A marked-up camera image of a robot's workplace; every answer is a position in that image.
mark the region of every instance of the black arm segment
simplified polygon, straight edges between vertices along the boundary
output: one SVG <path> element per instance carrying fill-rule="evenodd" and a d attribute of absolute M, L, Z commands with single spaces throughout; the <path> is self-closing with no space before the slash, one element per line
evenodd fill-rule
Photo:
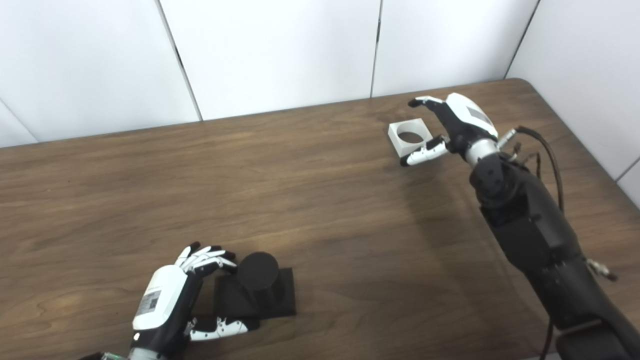
<path fill-rule="evenodd" d="M 558 339 L 562 358 L 640 359 L 638 331 L 591 275 L 544 184 L 505 154 L 483 158 L 470 182 L 507 259 L 529 280 L 555 327 L 579 328 Z"/>

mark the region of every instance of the label on robot hand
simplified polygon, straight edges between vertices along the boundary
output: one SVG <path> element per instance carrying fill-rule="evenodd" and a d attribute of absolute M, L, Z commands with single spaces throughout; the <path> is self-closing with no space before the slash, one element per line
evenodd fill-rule
<path fill-rule="evenodd" d="M 136 316 L 146 313 L 152 313 L 156 309 L 156 305 L 158 303 L 158 299 L 160 299 L 161 292 L 161 290 L 158 290 L 143 296 L 142 300 L 140 300 L 140 306 L 138 307 Z"/>

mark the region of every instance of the black square base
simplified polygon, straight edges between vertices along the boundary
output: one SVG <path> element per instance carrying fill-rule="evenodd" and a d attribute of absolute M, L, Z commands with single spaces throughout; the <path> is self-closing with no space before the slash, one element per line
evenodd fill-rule
<path fill-rule="evenodd" d="M 245 297 L 236 275 L 216 279 L 213 294 L 213 309 L 222 318 L 281 318 L 296 314 L 296 294 L 293 285 L 293 270 L 280 269 L 280 280 L 284 285 L 282 301 L 269 311 L 255 309 Z"/>

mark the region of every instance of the white wall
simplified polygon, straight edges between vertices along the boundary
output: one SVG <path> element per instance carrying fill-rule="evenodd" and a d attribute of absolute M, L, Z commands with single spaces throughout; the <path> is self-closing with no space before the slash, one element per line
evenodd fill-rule
<path fill-rule="evenodd" d="M 502 79 L 537 0 L 385 0 L 373 96 Z"/>
<path fill-rule="evenodd" d="M 2 0 L 0 49 L 0 99 L 40 141 L 198 120 L 153 0 Z"/>
<path fill-rule="evenodd" d="M 380 0 L 161 0 L 204 119 L 362 99 Z"/>
<path fill-rule="evenodd" d="M 614 179 L 640 157 L 639 13 L 637 0 L 541 0 L 508 73 L 528 80 Z"/>
<path fill-rule="evenodd" d="M 0 147 L 37 142 L 0 99 Z"/>

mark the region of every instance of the black cylinder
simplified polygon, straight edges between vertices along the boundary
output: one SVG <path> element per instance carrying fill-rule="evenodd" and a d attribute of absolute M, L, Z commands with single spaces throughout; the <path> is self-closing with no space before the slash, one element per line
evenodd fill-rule
<path fill-rule="evenodd" d="M 259 311 L 276 307 L 284 296 L 278 261 L 266 252 L 249 254 L 238 265 L 237 278 L 246 298 Z"/>

